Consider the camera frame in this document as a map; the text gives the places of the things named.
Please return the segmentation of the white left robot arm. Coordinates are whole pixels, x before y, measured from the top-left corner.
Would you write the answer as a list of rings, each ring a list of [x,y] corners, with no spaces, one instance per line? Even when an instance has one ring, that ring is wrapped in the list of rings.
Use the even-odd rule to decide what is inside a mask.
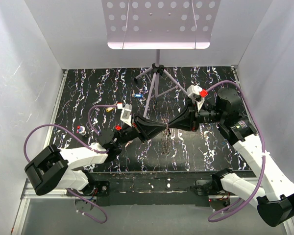
[[[111,162],[120,155],[122,145],[136,138],[142,142],[148,141],[167,127],[166,124],[134,115],[122,127],[102,129],[97,142],[91,145],[82,140],[78,140],[82,147],[72,149],[48,145],[32,160],[28,160],[24,170],[38,196],[56,188],[76,189],[88,196],[94,192],[95,183],[81,167]]]

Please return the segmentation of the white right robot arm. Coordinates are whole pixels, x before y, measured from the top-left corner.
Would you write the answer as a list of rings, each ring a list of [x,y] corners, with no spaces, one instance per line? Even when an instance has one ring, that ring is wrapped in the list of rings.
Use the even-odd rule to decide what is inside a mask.
[[[294,183],[291,182],[263,148],[256,128],[242,113],[243,102],[233,88],[217,92],[216,104],[205,103],[207,91],[191,85],[187,89],[188,103],[169,122],[169,128],[196,131],[200,124],[217,123],[221,135],[243,156],[258,182],[256,185],[224,169],[212,176],[212,190],[240,197],[257,209],[262,220],[276,227],[294,216]]]

